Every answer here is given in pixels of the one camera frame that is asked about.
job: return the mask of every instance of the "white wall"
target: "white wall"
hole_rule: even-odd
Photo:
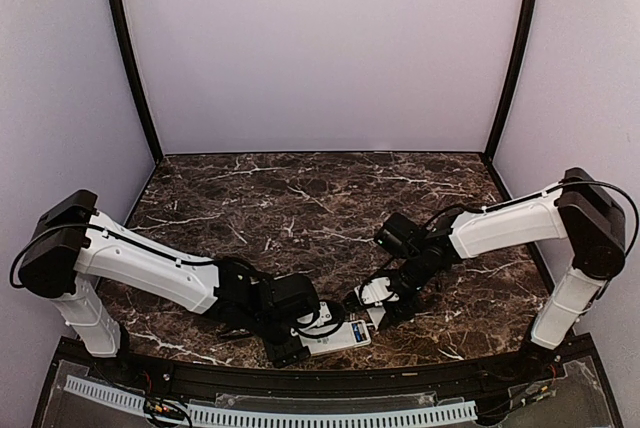
[[[125,0],[168,153],[475,150],[521,0]]]
[[[0,0],[0,426],[30,426],[63,332],[7,281],[44,211],[88,188],[123,220],[152,169],[107,0]]]
[[[577,165],[640,203],[639,159],[640,0],[538,0],[496,159],[507,186],[521,195]],[[561,243],[542,248],[557,279],[570,252]],[[640,423],[639,312],[636,250],[578,325],[595,338],[626,426]]]

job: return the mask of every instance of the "black frame post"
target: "black frame post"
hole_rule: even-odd
[[[138,72],[138,65],[133,53],[133,45],[131,44],[131,37],[129,35],[129,28],[127,26],[127,18],[124,12],[124,4],[122,0],[109,0],[111,7],[111,17],[113,18],[113,26],[116,30],[116,36],[118,38],[118,45],[120,46],[120,55],[122,56],[122,63],[127,73],[127,79],[129,80],[129,87],[131,94],[133,95],[133,101],[136,105],[138,117],[142,124],[144,136],[147,139],[149,150],[153,156],[156,164],[162,161],[164,154],[160,146],[160,140],[156,132],[153,120],[151,118],[151,112],[149,111],[149,105],[144,95],[144,89],[142,88],[142,81],[140,79],[140,73]]]
[[[533,9],[535,4],[536,0],[522,0],[522,5],[520,6],[520,18],[518,19],[516,36],[513,41],[509,68],[507,69],[504,86],[502,87],[502,94],[500,95],[500,102],[498,103],[498,109],[496,110],[496,117],[493,120],[493,126],[491,127],[489,141],[484,149],[484,155],[490,162],[493,162],[493,158],[496,156],[496,151],[498,151],[500,138],[504,132],[507,117],[509,116],[509,109],[513,102],[513,95],[516,91],[520,69],[522,68],[522,60],[524,59],[524,52],[527,47],[527,39],[529,38],[529,30],[531,28],[531,20],[533,19]]]

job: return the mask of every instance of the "gray wall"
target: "gray wall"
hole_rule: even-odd
[[[125,0],[168,153],[481,150],[520,0]]]
[[[639,159],[640,0],[538,0],[496,160],[506,184],[522,195],[579,165],[640,202]],[[542,248],[557,279],[570,252]],[[639,265],[636,250],[578,325],[595,338],[626,426],[640,423]]]
[[[0,0],[0,426],[30,426],[63,332],[9,288],[42,212],[78,188],[123,220],[152,169],[107,0]]]

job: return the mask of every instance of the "brown marble surface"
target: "brown marble surface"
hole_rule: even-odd
[[[340,301],[386,253],[372,242],[389,214],[416,221],[453,203],[500,201],[479,157],[434,153],[180,155],[165,158],[130,228],[204,256],[235,255],[274,274],[304,273]],[[486,254],[423,290],[412,321],[372,332],[372,344],[290,369],[405,367],[517,349],[546,299],[524,247]],[[224,327],[154,295],[103,280],[107,309],[135,352],[269,368],[262,343],[222,341]]]

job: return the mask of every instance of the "marble table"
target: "marble table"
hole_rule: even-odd
[[[497,201],[476,154],[177,155],[158,166],[129,227],[189,253],[304,273],[321,298],[339,301],[386,260],[372,237],[392,212],[424,221],[453,203]],[[103,280],[99,294],[137,353],[270,367],[256,338],[221,339],[224,326],[117,282]],[[371,345],[288,369],[405,367],[513,351],[547,292],[527,250],[515,247],[454,266],[421,296],[413,320],[373,332]]]

